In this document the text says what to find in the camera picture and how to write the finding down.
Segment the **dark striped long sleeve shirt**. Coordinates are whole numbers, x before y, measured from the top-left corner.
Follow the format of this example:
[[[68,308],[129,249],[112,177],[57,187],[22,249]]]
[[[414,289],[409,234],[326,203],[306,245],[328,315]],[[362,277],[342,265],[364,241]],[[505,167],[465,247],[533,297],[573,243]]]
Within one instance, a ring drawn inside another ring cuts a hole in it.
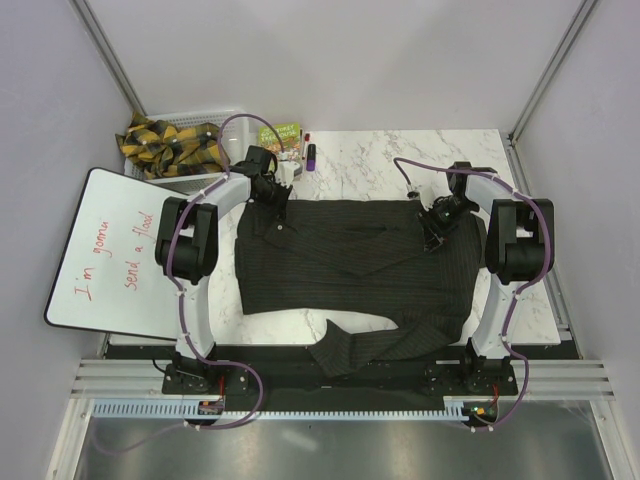
[[[309,348],[328,377],[457,342],[484,265],[486,229],[467,214],[429,252],[421,209],[408,200],[292,200],[280,219],[271,206],[247,204],[235,241],[244,314],[304,308],[394,323],[392,330],[351,334],[328,320],[325,335]]]

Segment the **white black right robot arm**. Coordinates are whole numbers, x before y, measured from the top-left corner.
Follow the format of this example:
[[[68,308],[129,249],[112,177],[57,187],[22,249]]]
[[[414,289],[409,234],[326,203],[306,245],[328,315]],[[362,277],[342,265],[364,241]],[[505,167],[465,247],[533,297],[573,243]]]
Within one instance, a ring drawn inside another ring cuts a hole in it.
[[[554,205],[516,192],[491,168],[456,162],[444,172],[450,194],[418,214],[427,251],[444,246],[471,213],[482,210],[489,215],[484,247],[489,293],[454,375],[469,393],[515,394],[512,330],[525,290],[553,266]]]

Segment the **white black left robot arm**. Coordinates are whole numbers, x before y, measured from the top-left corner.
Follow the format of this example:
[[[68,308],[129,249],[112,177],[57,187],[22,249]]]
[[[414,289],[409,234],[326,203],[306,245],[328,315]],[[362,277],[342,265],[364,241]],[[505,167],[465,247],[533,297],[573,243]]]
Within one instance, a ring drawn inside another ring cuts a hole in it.
[[[228,361],[212,360],[215,339],[209,322],[208,284],[219,258],[219,222],[250,200],[274,206],[280,215],[292,190],[278,180],[286,154],[259,146],[188,199],[167,198],[156,238],[155,261],[177,289],[179,334],[165,369],[165,394],[223,391]]]

